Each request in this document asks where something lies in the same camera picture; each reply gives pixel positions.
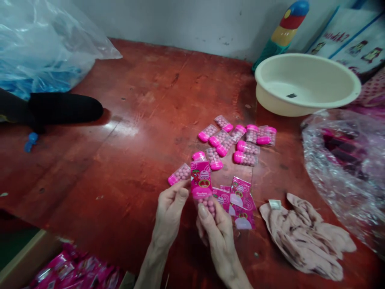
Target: wooden table surface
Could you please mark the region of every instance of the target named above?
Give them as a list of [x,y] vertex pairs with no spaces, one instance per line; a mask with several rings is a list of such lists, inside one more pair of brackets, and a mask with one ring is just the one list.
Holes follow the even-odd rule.
[[[213,185],[233,176],[252,183],[259,207],[286,193],[310,201],[326,222],[341,226],[304,168],[299,125],[303,118],[274,115],[256,104],[251,64],[171,47],[112,40],[123,59],[97,61],[73,93],[105,108],[96,123],[49,126],[32,153],[23,151],[25,126],[0,126],[0,208],[103,260],[139,272],[167,178],[191,155],[209,148],[197,134],[224,115],[233,125],[277,128],[277,145],[262,148],[255,168],[236,165],[232,151]],[[190,198],[163,275],[168,288],[223,288],[195,227]],[[293,268],[273,244],[258,211],[256,230],[235,234],[241,263],[254,288],[373,288],[382,263],[353,237],[354,253],[340,261],[342,282]]]

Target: small blue object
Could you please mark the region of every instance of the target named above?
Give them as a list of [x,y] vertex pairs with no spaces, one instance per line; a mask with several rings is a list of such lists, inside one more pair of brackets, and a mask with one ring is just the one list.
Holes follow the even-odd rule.
[[32,146],[36,145],[36,141],[38,140],[38,138],[39,138],[39,135],[37,133],[32,132],[29,134],[28,141],[26,142],[26,144],[24,146],[24,151],[26,153],[31,152]]

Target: plastic bag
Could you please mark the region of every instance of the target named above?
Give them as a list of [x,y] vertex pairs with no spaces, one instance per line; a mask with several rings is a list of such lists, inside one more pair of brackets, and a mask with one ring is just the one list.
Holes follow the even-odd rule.
[[302,123],[305,166],[340,222],[385,259],[385,123],[322,110]]
[[25,100],[67,92],[95,59],[122,57],[70,1],[0,0],[0,19],[0,87]]

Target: pink bottle cap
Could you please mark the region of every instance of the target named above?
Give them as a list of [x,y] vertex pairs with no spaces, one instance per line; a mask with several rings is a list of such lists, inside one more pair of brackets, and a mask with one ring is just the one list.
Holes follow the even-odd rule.
[[204,132],[200,132],[198,134],[198,137],[203,142],[207,142],[209,140],[209,136],[207,134],[205,134]]
[[221,168],[223,168],[223,162],[221,162],[221,161],[213,162],[210,164],[210,168],[213,171],[219,171]]
[[242,155],[243,155],[243,152],[236,151],[233,155],[234,162],[235,163],[241,163],[242,162]]
[[172,174],[169,178],[168,178],[168,183],[170,185],[175,185],[177,182],[179,182],[179,179],[176,177],[176,175]]
[[269,126],[266,130],[277,133],[277,130],[272,126]]
[[240,130],[240,131],[243,132],[244,134],[246,133],[246,129],[245,129],[245,127],[242,126],[242,125],[237,125],[237,126],[235,127],[235,129]]
[[209,138],[209,142],[210,144],[213,146],[213,147],[217,147],[219,146],[220,142],[219,140],[217,139],[216,136],[212,136],[211,138]]
[[230,132],[233,130],[233,128],[234,128],[233,125],[229,123],[225,125],[222,129],[225,130],[226,132]]
[[246,126],[246,129],[256,130],[258,131],[258,126],[255,126],[254,124],[249,124]]
[[246,143],[243,140],[240,140],[237,143],[237,150],[239,150],[239,151],[245,151],[246,150]]
[[217,153],[221,156],[224,157],[227,154],[226,148],[223,145],[217,146]]
[[263,137],[260,137],[257,139],[257,144],[258,145],[267,145],[271,142],[271,138],[269,138],[268,136],[263,136]]
[[193,159],[194,161],[196,161],[196,160],[201,160],[203,157],[206,158],[205,153],[202,152],[202,151],[196,152],[196,153],[193,154],[192,156],[193,156],[192,159]]

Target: fingernail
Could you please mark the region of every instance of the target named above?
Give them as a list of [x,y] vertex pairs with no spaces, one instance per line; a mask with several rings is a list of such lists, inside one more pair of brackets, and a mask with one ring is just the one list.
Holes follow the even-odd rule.
[[206,210],[205,206],[202,203],[198,205],[198,214],[202,219],[206,219],[209,215],[209,212]]

